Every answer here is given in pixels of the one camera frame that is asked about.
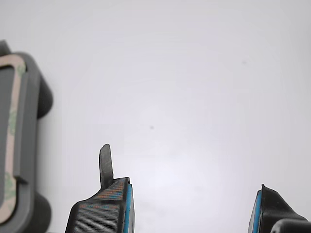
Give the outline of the gripper finger with metal tab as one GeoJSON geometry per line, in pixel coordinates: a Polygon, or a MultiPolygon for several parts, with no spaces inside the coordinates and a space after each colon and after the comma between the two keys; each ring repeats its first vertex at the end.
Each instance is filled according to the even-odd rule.
{"type": "Polygon", "coordinates": [[[130,178],[114,178],[109,144],[99,153],[100,190],[75,203],[70,211],[67,233],[133,233],[134,197],[130,178]]]}

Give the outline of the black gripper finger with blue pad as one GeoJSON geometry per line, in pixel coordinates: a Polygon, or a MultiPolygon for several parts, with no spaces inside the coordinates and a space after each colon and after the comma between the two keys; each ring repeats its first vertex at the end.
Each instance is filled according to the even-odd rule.
{"type": "Polygon", "coordinates": [[[249,233],[310,233],[311,222],[297,214],[275,190],[261,186],[257,192],[249,233]]]}

